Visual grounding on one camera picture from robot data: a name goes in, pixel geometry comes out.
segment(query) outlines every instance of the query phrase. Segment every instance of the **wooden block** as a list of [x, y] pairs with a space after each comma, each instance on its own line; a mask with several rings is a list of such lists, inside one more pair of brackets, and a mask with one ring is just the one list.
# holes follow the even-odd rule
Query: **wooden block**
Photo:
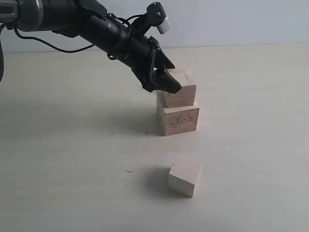
[[193, 197], [202, 168], [202, 162], [186, 156], [178, 156], [169, 172], [169, 188]]
[[182, 85], [182, 89], [176, 94], [164, 92], [166, 106], [174, 108], [194, 105], [197, 85], [191, 69], [169, 69], [169, 73]]
[[192, 106], [167, 108], [163, 92], [157, 91], [157, 114], [165, 136], [197, 129], [199, 107], [196, 102]]

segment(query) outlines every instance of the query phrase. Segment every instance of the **gray wall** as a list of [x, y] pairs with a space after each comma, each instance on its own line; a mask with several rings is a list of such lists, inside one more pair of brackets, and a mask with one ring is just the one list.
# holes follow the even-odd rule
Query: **gray wall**
[[[153, 0], [100, 0], [109, 12], [129, 17], [144, 13]], [[163, 47], [309, 42], [308, 0], [161, 0], [173, 29], [154, 35]], [[88, 45], [51, 32], [28, 33], [65, 49]], [[51, 49], [39, 42], [20, 40], [12, 31], [1, 36], [4, 52]]]

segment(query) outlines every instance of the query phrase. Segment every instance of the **white table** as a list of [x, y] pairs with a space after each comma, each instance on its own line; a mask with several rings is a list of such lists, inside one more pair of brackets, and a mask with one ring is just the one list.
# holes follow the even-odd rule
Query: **white table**
[[[5, 56], [1, 232], [309, 230], [309, 44], [166, 53], [194, 72], [196, 132], [161, 136], [103, 52]], [[178, 154], [204, 162], [193, 199], [167, 190]]]

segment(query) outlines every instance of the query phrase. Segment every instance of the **small wooden cube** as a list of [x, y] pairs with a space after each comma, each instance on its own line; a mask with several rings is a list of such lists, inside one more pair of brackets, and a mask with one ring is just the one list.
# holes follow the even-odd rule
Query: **small wooden cube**
[[178, 156], [169, 172], [169, 188], [192, 198], [202, 168], [202, 162], [186, 156]]
[[166, 106], [175, 108], [194, 105], [197, 85], [191, 69], [169, 69], [169, 73], [181, 84], [182, 89], [176, 94], [164, 92]]
[[157, 114], [165, 136], [197, 129], [199, 107], [196, 102], [192, 106], [167, 108], [163, 92], [157, 91]]

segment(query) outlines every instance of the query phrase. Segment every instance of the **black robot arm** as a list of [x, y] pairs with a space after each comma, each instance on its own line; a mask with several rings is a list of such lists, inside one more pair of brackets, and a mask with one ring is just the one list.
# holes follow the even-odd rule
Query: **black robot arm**
[[33, 37], [21, 36], [18, 30], [81, 36], [105, 51], [111, 60], [130, 67], [145, 90], [177, 93], [181, 89], [167, 71], [175, 68], [173, 63], [155, 38], [145, 36], [151, 27], [157, 27], [161, 34], [170, 29], [159, 2], [148, 6], [145, 14], [123, 19], [108, 13], [97, 0], [0, 0], [0, 22], [23, 39]]

